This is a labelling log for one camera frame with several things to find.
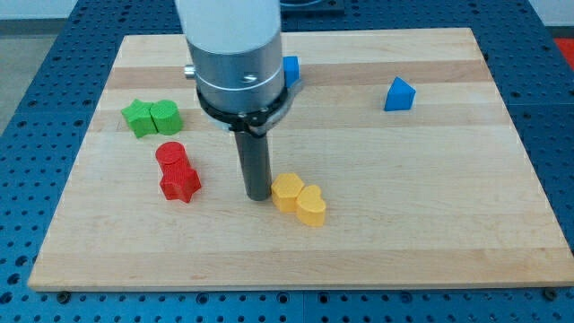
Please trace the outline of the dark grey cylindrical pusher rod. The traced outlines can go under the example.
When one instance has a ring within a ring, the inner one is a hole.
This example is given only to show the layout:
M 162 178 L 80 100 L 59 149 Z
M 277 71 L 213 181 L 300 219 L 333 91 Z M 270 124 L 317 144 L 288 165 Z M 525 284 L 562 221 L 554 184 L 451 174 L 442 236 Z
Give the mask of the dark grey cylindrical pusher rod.
M 271 196 L 271 164 L 266 135 L 236 132 L 235 141 L 247 196 L 264 201 Z

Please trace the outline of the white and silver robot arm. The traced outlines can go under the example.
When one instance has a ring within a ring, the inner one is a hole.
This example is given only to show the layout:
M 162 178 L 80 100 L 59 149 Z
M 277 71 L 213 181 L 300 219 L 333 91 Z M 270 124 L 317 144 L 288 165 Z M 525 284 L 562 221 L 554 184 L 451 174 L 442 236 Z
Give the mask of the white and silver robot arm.
M 247 196 L 271 195 L 266 134 L 288 113 L 300 82 L 286 81 L 278 0 L 177 0 L 201 108 L 235 135 Z

